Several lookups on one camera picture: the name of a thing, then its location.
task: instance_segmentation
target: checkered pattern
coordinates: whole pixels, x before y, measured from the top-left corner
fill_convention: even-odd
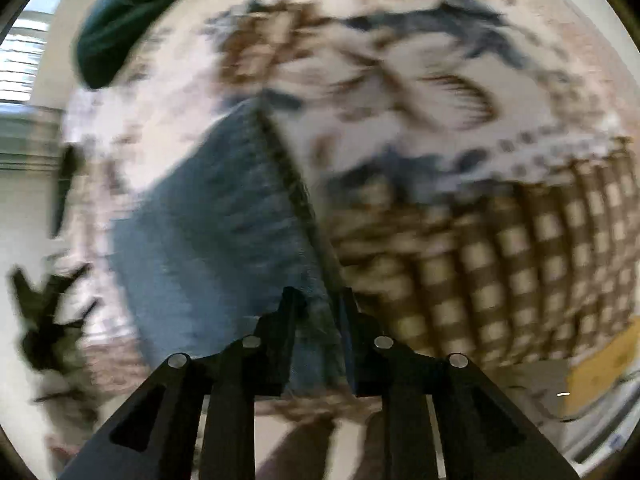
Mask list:
[[[640,193],[626,142],[464,210],[368,201],[328,231],[347,285],[417,351],[483,367],[566,358],[633,313]]]

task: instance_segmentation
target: bolt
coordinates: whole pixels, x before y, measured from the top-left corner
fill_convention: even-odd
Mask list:
[[[185,354],[173,354],[169,356],[167,361],[171,368],[182,368],[187,364],[188,358]]]
[[[386,335],[379,335],[374,339],[373,344],[382,350],[388,350],[394,345],[394,340]]]
[[[449,364],[456,368],[464,368],[469,364],[469,359],[464,354],[451,354]]]
[[[248,335],[242,339],[242,346],[244,348],[258,348],[262,344],[261,339],[255,335]]]

